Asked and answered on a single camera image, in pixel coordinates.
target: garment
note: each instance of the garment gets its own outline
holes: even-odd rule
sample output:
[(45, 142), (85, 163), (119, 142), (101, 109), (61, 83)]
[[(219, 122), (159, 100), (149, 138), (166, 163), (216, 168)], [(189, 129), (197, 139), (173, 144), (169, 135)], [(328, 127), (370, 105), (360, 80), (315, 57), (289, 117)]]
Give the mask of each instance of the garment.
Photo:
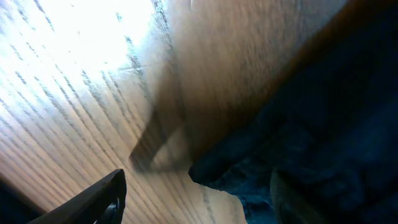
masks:
[(332, 223), (398, 222), (398, 7), (294, 75), (189, 174), (236, 195), (248, 223), (276, 223), (273, 169)]

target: wood grain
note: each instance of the wood grain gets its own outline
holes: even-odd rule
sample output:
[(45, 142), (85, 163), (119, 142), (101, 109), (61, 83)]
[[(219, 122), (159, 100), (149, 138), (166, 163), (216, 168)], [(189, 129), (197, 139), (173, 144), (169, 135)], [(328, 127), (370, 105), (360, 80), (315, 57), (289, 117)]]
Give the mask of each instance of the wood grain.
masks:
[(344, 0), (0, 0), (0, 173), (49, 211), (124, 169), (124, 223), (244, 223), (187, 170)]

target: folded cloth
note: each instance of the folded cloth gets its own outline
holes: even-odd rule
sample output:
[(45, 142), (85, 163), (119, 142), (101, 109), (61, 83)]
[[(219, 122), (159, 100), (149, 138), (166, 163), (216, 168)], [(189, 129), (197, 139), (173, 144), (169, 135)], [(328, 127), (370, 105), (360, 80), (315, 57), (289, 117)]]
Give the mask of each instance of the folded cloth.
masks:
[(330, 222), (398, 222), (398, 7), (336, 44), (190, 171), (236, 195), (250, 224), (276, 223), (278, 169)]

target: brown wood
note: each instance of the brown wood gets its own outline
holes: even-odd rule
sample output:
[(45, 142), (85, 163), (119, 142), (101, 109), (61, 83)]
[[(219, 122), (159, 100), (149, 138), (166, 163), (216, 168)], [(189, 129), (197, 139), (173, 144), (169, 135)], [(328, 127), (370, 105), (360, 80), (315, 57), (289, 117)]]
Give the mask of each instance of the brown wood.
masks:
[(45, 210), (116, 168), (125, 223), (244, 223), (187, 170), (345, 0), (0, 0), (0, 173)]

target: blue fabric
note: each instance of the blue fabric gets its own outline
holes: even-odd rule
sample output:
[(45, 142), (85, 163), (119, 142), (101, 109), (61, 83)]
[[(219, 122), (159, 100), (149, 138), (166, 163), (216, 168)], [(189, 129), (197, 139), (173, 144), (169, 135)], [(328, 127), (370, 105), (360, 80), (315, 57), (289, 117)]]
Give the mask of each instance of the blue fabric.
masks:
[(398, 222), (397, 7), (291, 78), (189, 174), (237, 195), (248, 223), (276, 223), (274, 168), (331, 222)]

